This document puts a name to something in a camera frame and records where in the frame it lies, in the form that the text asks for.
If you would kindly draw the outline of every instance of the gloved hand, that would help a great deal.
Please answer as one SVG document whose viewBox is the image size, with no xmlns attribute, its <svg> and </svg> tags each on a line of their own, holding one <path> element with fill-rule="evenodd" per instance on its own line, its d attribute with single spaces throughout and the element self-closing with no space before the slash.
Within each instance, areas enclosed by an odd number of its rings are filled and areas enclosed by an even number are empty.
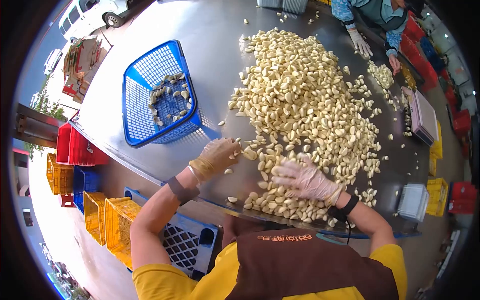
<svg viewBox="0 0 480 300">
<path fill-rule="evenodd" d="M 294 161 L 287 161 L 282 163 L 282 166 L 275 167 L 274 172 L 281 177 L 274 176 L 272 181 L 296 189 L 289 191 L 286 197 L 319 199 L 325 201 L 327 207 L 335 205 L 343 186 L 330 181 L 308 156 L 303 155 L 302 161 L 307 163 L 307 167 L 304 168 Z"/>
<path fill-rule="evenodd" d="M 347 31 L 348 34 L 350 34 L 350 38 L 352 39 L 353 45 L 355 46 L 356 50 L 360 51 L 360 53 L 365 57 L 368 57 L 369 55 L 373 56 L 373 53 L 370 50 L 370 46 L 367 42 L 365 42 L 365 40 L 356 28 L 349 29 Z"/>
<path fill-rule="evenodd" d="M 234 139 L 215 139 L 205 146 L 196 160 L 190 161 L 190 166 L 201 173 L 202 181 L 207 181 L 215 174 L 223 172 L 233 164 L 237 164 L 238 159 L 236 157 L 234 159 L 230 158 L 237 151 L 240 151 L 240 144 L 235 142 Z"/>
</svg>

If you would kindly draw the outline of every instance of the blue shirt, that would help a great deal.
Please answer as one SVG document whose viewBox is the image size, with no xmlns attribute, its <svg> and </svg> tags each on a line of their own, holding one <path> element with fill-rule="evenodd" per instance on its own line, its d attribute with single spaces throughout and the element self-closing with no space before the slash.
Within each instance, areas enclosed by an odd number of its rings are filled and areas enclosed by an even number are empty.
<svg viewBox="0 0 480 300">
<path fill-rule="evenodd" d="M 351 11 L 351 7 L 360 7 L 367 4 L 370 0 L 332 0 L 332 15 L 335 16 L 337 19 L 346 22 L 353 20 L 353 14 Z M 396 11 L 393 11 L 391 0 L 383 0 L 382 5 L 382 18 L 388 22 L 395 16 L 403 16 L 403 8 L 399 7 Z M 405 22 L 397 28 L 393 30 L 387 31 L 387 42 L 390 46 L 394 47 L 395 49 L 390 49 L 387 51 L 387 56 L 390 54 L 394 54 L 397 56 L 398 48 L 400 47 L 400 42 L 402 41 L 402 33 L 405 30 L 405 26 L 407 25 L 409 17 L 405 19 Z M 347 25 L 347 29 L 355 28 L 355 24 Z"/>
</svg>

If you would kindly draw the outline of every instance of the brown apron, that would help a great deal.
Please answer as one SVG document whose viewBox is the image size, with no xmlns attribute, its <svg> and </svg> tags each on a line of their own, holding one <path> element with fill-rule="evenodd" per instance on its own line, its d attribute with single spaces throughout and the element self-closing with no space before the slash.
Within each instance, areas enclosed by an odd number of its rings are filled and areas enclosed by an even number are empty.
<svg viewBox="0 0 480 300">
<path fill-rule="evenodd" d="M 246 233 L 261 224 L 240 224 L 236 234 L 228 233 L 237 241 L 240 267 L 226 300 L 280 300 L 347 287 L 366 300 L 398 299 L 392 270 L 335 237 L 300 228 Z"/>
</svg>

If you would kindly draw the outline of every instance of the metal table surface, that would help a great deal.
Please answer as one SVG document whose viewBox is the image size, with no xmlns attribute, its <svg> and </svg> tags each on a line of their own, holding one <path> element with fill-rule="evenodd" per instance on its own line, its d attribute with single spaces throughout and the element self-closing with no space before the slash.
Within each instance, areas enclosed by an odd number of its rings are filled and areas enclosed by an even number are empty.
<svg viewBox="0 0 480 300">
<path fill-rule="evenodd" d="M 236 110 L 230 111 L 227 102 L 234 87 L 241 87 L 238 72 L 246 66 L 255 64 L 252 54 L 242 51 L 246 43 L 243 37 L 252 36 L 258 30 L 268 31 L 274 27 L 292 31 L 301 37 L 318 34 L 318 39 L 328 51 L 333 51 L 340 59 L 341 67 L 348 65 L 351 75 L 345 74 L 345 81 L 353 82 L 360 74 L 365 75 L 365 84 L 371 89 L 375 101 L 374 107 L 383 113 L 372 121 L 380 134 L 377 141 L 382 145 L 378 157 L 389 155 L 390 160 L 381 163 L 381 174 L 375 174 L 373 188 L 378 211 L 391 224 L 396 235 L 416 232 L 416 224 L 407 222 L 392 214 L 396 211 L 400 195 L 395 191 L 408 182 L 426 184 L 429 166 L 429 148 L 415 137 L 405 137 L 404 115 L 394 112 L 393 107 L 383 98 L 382 88 L 367 73 L 368 60 L 354 54 L 353 44 L 341 23 L 328 12 L 321 13 L 309 3 L 307 12 L 301 16 L 288 14 L 285 23 L 279 21 L 277 11 L 256 8 L 255 0 L 187 0 L 154 2 L 127 29 L 123 39 L 109 52 L 96 74 L 80 110 L 77 123 L 72 123 L 87 139 L 105 151 L 109 156 L 135 171 L 141 176 L 162 184 L 181 172 L 188 162 L 195 159 L 204 146 L 219 137 L 241 137 L 252 140 L 256 134 L 249 125 L 248 118 L 235 117 Z M 203 126 L 201 130 L 177 142 L 170 144 L 148 144 L 134 149 L 125 141 L 121 110 L 121 91 L 123 74 L 126 68 L 144 53 L 168 41 L 179 40 L 188 63 L 192 82 L 199 100 Z M 370 42 L 375 63 L 388 63 L 383 46 Z M 403 83 L 401 73 L 396 82 Z M 396 83 L 390 88 L 393 95 L 400 95 L 400 86 Z M 370 111 L 364 110 L 363 117 Z M 217 126 L 222 121 L 225 126 Z M 394 141 L 388 140 L 393 134 Z M 345 233 L 345 224 L 330 228 L 325 222 L 317 220 L 311 224 L 287 220 L 282 217 L 264 214 L 254 210 L 244 210 L 240 204 L 226 203 L 228 196 L 246 199 L 250 192 L 263 192 L 257 186 L 261 180 L 257 170 L 257 161 L 241 158 L 233 167 L 234 173 L 214 178 L 201 187 L 197 201 L 208 201 L 225 208 L 227 213 L 237 216 L 253 216 L 277 223 L 296 227 L 327 230 L 338 234 Z M 366 172 L 357 175 L 355 186 L 359 191 L 369 188 Z"/>
</svg>

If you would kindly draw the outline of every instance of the white car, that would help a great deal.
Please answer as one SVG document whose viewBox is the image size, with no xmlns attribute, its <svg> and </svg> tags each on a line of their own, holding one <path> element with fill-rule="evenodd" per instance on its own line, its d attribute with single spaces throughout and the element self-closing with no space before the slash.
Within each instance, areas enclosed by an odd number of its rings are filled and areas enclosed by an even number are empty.
<svg viewBox="0 0 480 300">
<path fill-rule="evenodd" d="M 45 75 L 50 75 L 53 73 L 53 70 L 55 70 L 55 68 L 57 67 L 62 55 L 63 53 L 60 49 L 55 49 L 50 52 L 50 55 L 48 56 L 45 65 L 43 66 L 43 73 L 45 73 Z"/>
<path fill-rule="evenodd" d="M 59 29 L 70 42 L 105 26 L 119 28 L 128 10 L 142 0 L 73 0 L 60 18 Z"/>
</svg>

